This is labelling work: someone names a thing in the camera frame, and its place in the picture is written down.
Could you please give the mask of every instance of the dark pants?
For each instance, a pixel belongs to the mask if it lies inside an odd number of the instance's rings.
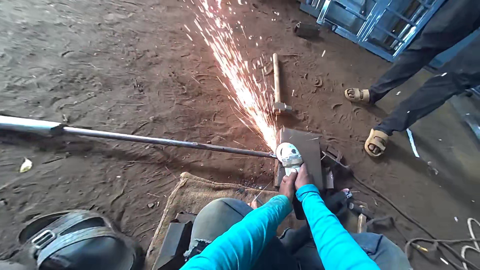
[[[199,254],[209,243],[226,232],[252,211],[245,202],[221,198],[210,202],[198,214],[193,223],[188,258]],[[375,233],[353,233],[352,237],[374,260],[381,270],[412,269],[402,250],[385,236]],[[273,237],[252,267],[253,270],[322,270],[310,229],[285,231],[281,239]]]
[[[430,63],[437,54],[479,27],[480,1],[447,0],[393,66],[369,88],[370,103],[376,103]],[[442,74],[447,74],[426,81],[374,129],[388,135],[392,135],[393,131],[404,131],[452,96],[480,84],[480,62],[477,61],[480,60],[479,50],[479,43],[472,42],[440,69]],[[465,57],[473,59],[466,64]]]

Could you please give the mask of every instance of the hammer head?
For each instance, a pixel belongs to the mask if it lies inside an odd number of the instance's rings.
[[[275,110],[275,114],[281,114],[284,112],[292,113],[292,106],[289,106],[282,102],[275,102],[273,104],[273,109]]]

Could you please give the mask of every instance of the blue sleeve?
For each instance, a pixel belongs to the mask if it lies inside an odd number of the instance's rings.
[[[249,270],[291,211],[286,196],[271,198],[217,237],[200,254],[187,261],[181,270]]]
[[[325,206],[316,186],[297,190],[325,270],[380,270]]]

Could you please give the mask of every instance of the electric cable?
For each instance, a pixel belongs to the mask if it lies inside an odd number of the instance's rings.
[[[470,236],[472,237],[471,239],[461,239],[461,240],[439,240],[438,238],[436,238],[435,236],[433,236],[433,234],[427,230],[427,228],[425,228],[423,225],[421,225],[418,221],[414,220],[412,217],[410,217],[407,213],[405,213],[403,210],[401,210],[400,208],[398,208],[398,206],[393,203],[392,200],[390,200],[389,198],[387,198],[385,195],[383,195],[382,193],[380,193],[380,191],[376,190],[375,188],[373,188],[372,186],[364,183],[363,181],[360,181],[360,179],[358,179],[352,171],[350,171],[353,179],[355,179],[355,181],[357,181],[360,185],[366,187],[367,189],[369,189],[370,191],[372,191],[373,193],[375,193],[378,197],[382,198],[383,200],[385,200],[388,204],[390,204],[395,210],[397,210],[404,218],[406,218],[409,222],[415,224],[417,227],[419,227],[422,231],[424,231],[428,236],[430,236],[432,239],[426,239],[426,238],[413,238],[413,239],[410,239],[407,244],[405,245],[405,248],[404,248],[404,252],[405,254],[407,255],[408,257],[408,248],[410,247],[410,245],[414,246],[416,249],[418,250],[423,250],[423,251],[429,251],[428,249],[414,243],[416,241],[423,241],[423,242],[429,242],[429,243],[432,243],[433,245],[433,248],[430,249],[430,251],[433,251],[433,250],[436,250],[438,249],[438,245],[441,245],[442,247],[446,248],[452,255],[454,255],[458,260],[460,260],[463,264],[463,267],[461,267],[460,265],[456,264],[455,262],[453,262],[452,260],[446,258],[446,260],[455,268],[455,269],[458,269],[458,270],[468,270],[467,269],[467,266],[470,266],[476,270],[480,270],[480,268],[478,266],[476,266],[475,264],[473,264],[472,262],[470,262],[469,260],[467,260],[465,258],[465,252],[467,249],[473,249],[477,252],[480,253],[480,249],[478,249],[478,243],[477,241],[480,241],[480,238],[476,238],[475,235],[473,234],[473,231],[472,231],[472,228],[471,228],[471,220],[474,220],[479,226],[480,226],[480,223],[478,221],[476,221],[475,219],[472,219],[472,218],[469,218],[468,219],[468,228],[470,230]],[[475,247],[471,247],[471,246],[464,246],[462,248],[462,252],[461,254],[459,254],[456,250],[454,250],[451,246],[448,245],[448,243],[460,243],[460,242],[467,242],[467,241],[473,241],[474,244],[475,244]]]

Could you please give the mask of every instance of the person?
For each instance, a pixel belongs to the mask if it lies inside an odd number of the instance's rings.
[[[439,53],[452,47],[480,27],[480,1],[447,0],[425,28],[403,51],[392,67],[370,88],[345,90],[351,102],[375,104],[390,90],[406,82]],[[385,151],[393,131],[405,131],[418,119],[440,107],[449,98],[480,85],[480,37],[441,67],[402,101],[380,124],[370,130],[365,151],[373,157]]]
[[[298,173],[283,177],[280,194],[261,207],[232,198],[210,202],[193,223],[188,261],[181,270],[412,269],[407,256],[385,236],[349,234],[312,183],[303,164]],[[279,239],[277,226],[292,211],[294,196],[310,227],[286,230]]]

